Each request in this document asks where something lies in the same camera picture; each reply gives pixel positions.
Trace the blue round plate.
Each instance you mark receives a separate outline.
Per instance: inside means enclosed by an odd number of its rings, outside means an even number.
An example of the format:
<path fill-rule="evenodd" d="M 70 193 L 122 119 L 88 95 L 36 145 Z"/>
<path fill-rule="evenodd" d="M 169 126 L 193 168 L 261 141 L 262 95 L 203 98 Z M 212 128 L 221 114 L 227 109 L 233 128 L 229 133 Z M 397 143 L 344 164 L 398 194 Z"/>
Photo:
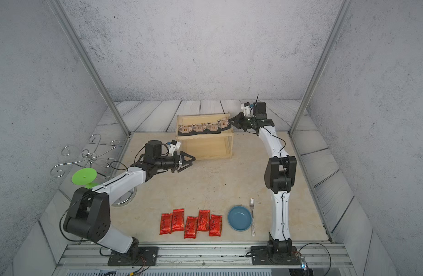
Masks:
<path fill-rule="evenodd" d="M 251 211 L 242 205 L 233 206 L 228 212 L 227 220 L 233 230 L 238 232 L 246 231 L 252 225 Z"/>

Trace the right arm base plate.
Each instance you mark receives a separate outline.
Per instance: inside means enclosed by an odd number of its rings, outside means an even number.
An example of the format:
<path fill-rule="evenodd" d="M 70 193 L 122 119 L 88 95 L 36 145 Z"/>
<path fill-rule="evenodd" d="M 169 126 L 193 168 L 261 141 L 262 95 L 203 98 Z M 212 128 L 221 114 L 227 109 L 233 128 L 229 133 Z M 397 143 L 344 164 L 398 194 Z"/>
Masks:
<path fill-rule="evenodd" d="M 255 266 L 279 265 L 279 266 L 300 266 L 301 261 L 295 255 L 287 253 L 274 253 L 267 246 L 252 246 L 245 255 L 250 258 Z"/>

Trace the aluminium corner post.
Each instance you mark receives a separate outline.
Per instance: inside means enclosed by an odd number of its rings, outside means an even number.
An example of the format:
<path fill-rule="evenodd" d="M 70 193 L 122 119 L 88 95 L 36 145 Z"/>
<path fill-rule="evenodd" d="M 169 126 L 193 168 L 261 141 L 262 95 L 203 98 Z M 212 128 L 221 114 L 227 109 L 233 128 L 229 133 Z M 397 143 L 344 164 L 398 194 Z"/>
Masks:
<path fill-rule="evenodd" d="M 77 52 L 80 61 L 83 63 L 86 71 L 88 72 L 90 78 L 94 82 L 97 90 L 102 96 L 103 100 L 107 104 L 109 110 L 111 111 L 113 117 L 121 127 L 123 133 L 128 138 L 131 135 L 131 131 L 127 127 L 122 115 L 118 111 L 114 101 L 112 100 L 105 84 L 103 83 L 97 69 L 95 68 L 93 62 L 91 61 L 84 45 L 82 44 L 77 32 L 71 24 L 70 19 L 68 18 L 62 4 L 58 0 L 49 0 L 47 1 L 49 7 L 53 11 L 58 23 L 60 24 L 62 30 L 64 31 L 66 37 L 69 39 L 74 50 Z"/>
<path fill-rule="evenodd" d="M 303 117 L 304 111 L 306 110 L 312 96 L 314 95 L 315 89 L 317 87 L 317 84 L 321 78 L 321 75 L 323 73 L 323 70 L 327 64 L 327 61 L 329 60 L 330 54 L 332 50 L 334 49 L 334 46 L 338 40 L 338 37 L 341 33 L 342 27 L 345 23 L 345 20 L 347 18 L 347 15 L 350 11 L 351 4 L 353 1 L 351 0 L 344 0 L 341 3 L 340 10 L 338 12 L 338 15 L 336 17 L 336 20 L 334 21 L 333 27 L 328 35 L 328 38 L 326 40 L 324 49 L 320 55 L 319 61 L 317 63 L 317 66 L 312 74 L 312 77 L 310 79 L 310 82 L 307 86 L 306 91 L 303 94 L 300 106 L 298 108 L 298 111 L 296 113 L 296 116 L 292 122 L 291 129 L 289 130 L 288 134 L 291 137 L 298 128 L 298 125 Z"/>

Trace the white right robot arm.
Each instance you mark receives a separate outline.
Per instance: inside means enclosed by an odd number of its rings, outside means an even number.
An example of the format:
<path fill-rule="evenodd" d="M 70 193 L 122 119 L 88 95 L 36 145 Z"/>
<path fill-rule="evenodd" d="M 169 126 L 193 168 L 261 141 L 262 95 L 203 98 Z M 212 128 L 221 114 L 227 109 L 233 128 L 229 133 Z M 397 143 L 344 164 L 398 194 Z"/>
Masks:
<path fill-rule="evenodd" d="M 272 225 L 267 249 L 269 255 L 291 256 L 292 240 L 288 223 L 288 204 L 295 184 L 297 160 L 285 150 L 286 142 L 278 137 L 266 114 L 246 116 L 244 112 L 229 119 L 229 124 L 245 132 L 252 129 L 261 139 L 269 156 L 264 182 L 272 199 Z"/>

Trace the right aluminium corner post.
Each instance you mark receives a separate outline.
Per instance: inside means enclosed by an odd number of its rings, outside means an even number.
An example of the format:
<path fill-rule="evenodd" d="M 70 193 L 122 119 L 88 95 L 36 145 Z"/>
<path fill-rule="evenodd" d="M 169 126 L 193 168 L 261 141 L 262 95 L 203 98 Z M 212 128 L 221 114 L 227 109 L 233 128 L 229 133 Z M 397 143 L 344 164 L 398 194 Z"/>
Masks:
<path fill-rule="evenodd" d="M 298 125 L 303 117 L 304 111 L 306 110 L 312 96 L 314 95 L 315 89 L 317 87 L 317 84 L 321 78 L 321 75 L 323 73 L 323 70 L 327 64 L 327 61 L 329 60 L 330 54 L 332 50 L 334 49 L 334 46 L 338 40 L 338 37 L 341 33 L 342 27 L 345 23 L 345 20 L 347 18 L 347 15 L 350 11 L 351 4 L 353 1 L 351 0 L 344 0 L 341 3 L 340 10 L 338 12 L 338 15 L 336 17 L 336 20 L 334 21 L 333 27 L 328 35 L 328 38 L 326 40 L 324 49 L 320 55 L 319 61 L 317 63 L 317 66 L 312 74 L 312 77 L 310 79 L 310 82 L 307 86 L 306 91 L 303 94 L 300 106 L 298 108 L 298 111 L 296 113 L 296 116 L 292 122 L 291 129 L 289 130 L 288 134 L 291 137 L 298 128 Z"/>

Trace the green plastic goblet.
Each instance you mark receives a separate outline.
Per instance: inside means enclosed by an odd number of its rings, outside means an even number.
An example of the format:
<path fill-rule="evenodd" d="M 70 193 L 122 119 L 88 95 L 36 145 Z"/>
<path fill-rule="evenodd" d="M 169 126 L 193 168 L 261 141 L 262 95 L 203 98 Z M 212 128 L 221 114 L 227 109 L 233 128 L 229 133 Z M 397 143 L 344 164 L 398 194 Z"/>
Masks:
<path fill-rule="evenodd" d="M 93 187 L 98 186 L 98 183 L 95 182 L 97 178 L 97 171 L 92 168 L 84 168 L 78 170 L 72 176 L 72 183 L 77 186 L 82 186 L 86 189 L 92 189 Z"/>

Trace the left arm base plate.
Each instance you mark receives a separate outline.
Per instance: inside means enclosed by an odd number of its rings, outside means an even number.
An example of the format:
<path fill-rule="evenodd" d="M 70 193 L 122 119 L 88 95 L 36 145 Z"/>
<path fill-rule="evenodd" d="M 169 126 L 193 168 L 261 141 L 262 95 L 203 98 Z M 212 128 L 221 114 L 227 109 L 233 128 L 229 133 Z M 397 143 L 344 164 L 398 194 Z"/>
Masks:
<path fill-rule="evenodd" d="M 158 247 L 132 246 L 127 253 L 112 252 L 108 266 L 156 266 Z"/>

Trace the red tea bag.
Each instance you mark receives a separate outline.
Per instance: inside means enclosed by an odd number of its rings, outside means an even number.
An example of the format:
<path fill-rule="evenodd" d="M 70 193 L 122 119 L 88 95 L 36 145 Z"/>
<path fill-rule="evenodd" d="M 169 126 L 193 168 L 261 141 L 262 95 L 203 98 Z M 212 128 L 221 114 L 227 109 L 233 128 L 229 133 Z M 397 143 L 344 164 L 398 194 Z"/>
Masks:
<path fill-rule="evenodd" d="M 175 209 L 172 213 L 172 231 L 179 232 L 185 230 L 185 210 Z"/>
<path fill-rule="evenodd" d="M 197 231 L 209 232 L 210 230 L 210 210 L 200 210 L 198 214 Z"/>
<path fill-rule="evenodd" d="M 160 220 L 160 234 L 171 234 L 172 233 L 172 213 L 164 213 Z"/>
<path fill-rule="evenodd" d="M 188 216 L 185 223 L 185 239 L 195 239 L 197 235 L 198 218 Z"/>
<path fill-rule="evenodd" d="M 221 236 L 222 235 L 222 216 L 211 215 L 209 221 L 209 236 Z"/>

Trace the left aluminium corner post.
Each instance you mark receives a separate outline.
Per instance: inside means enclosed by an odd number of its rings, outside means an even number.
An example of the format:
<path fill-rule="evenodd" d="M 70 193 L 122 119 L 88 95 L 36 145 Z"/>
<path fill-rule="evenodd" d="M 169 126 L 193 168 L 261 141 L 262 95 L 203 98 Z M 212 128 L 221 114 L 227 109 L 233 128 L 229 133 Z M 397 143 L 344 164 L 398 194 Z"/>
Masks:
<path fill-rule="evenodd" d="M 103 100 L 107 104 L 109 110 L 111 111 L 113 117 L 121 127 L 123 133 L 128 138 L 131 135 L 131 131 L 127 127 L 122 115 L 118 111 L 114 101 L 112 100 L 105 84 L 103 83 L 97 69 L 95 68 L 93 62 L 91 61 L 84 45 L 82 44 L 77 32 L 71 24 L 70 19 L 68 18 L 62 4 L 58 0 L 49 0 L 47 1 L 49 7 L 53 11 L 58 23 L 60 24 L 62 30 L 64 31 L 66 37 L 69 39 L 74 50 L 77 52 L 80 61 L 83 63 L 86 71 L 88 72 L 90 78 L 94 82 L 97 90 L 102 96 Z"/>

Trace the brown tea bag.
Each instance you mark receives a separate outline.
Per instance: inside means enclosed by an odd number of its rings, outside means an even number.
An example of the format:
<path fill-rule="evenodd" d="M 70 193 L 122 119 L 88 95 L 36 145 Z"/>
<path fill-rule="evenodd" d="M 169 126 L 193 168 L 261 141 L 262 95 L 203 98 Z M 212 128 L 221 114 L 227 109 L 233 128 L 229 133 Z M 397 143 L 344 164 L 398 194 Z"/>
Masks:
<path fill-rule="evenodd" d="M 178 135 L 179 136 L 188 136 L 193 131 L 191 125 L 179 125 L 178 126 Z"/>
<path fill-rule="evenodd" d="M 204 134 L 207 130 L 207 124 L 194 124 L 192 125 L 194 135 Z"/>
<path fill-rule="evenodd" d="M 218 130 L 220 132 L 226 131 L 232 128 L 231 124 L 228 122 L 228 118 L 222 118 L 217 122 Z"/>
<path fill-rule="evenodd" d="M 206 129 L 205 131 L 207 133 L 220 133 L 219 127 L 217 123 L 206 123 Z"/>

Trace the light wooden two-tier shelf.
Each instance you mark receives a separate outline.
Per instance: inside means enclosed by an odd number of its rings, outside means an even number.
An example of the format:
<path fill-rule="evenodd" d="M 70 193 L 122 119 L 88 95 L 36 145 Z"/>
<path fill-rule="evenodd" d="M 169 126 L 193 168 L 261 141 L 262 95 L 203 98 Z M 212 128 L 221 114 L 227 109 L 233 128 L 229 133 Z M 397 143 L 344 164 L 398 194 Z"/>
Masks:
<path fill-rule="evenodd" d="M 194 135 L 193 132 L 188 136 L 178 135 L 179 125 L 194 125 L 217 123 L 222 118 L 230 118 L 230 114 L 213 114 L 213 115 L 189 115 L 178 116 L 176 123 L 176 138 L 180 142 L 180 149 L 187 154 L 196 157 L 196 160 L 209 159 L 230 159 L 233 155 L 233 138 L 232 129 L 222 131 L 220 133 L 207 133 Z"/>

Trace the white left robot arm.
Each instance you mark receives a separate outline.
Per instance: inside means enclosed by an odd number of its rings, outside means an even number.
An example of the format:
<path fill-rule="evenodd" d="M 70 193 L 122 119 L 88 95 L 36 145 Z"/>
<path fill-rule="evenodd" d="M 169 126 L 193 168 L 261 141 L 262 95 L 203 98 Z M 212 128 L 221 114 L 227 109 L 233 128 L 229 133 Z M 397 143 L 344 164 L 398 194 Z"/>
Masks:
<path fill-rule="evenodd" d="M 111 225 L 111 205 L 126 192 L 148 182 L 153 176 L 168 170 L 173 173 L 181 172 L 192 166 L 195 160 L 194 156 L 183 151 L 158 157 L 142 154 L 137 162 L 115 178 L 92 189 L 79 188 L 61 218 L 62 231 L 117 253 L 127 253 L 134 239 Z"/>

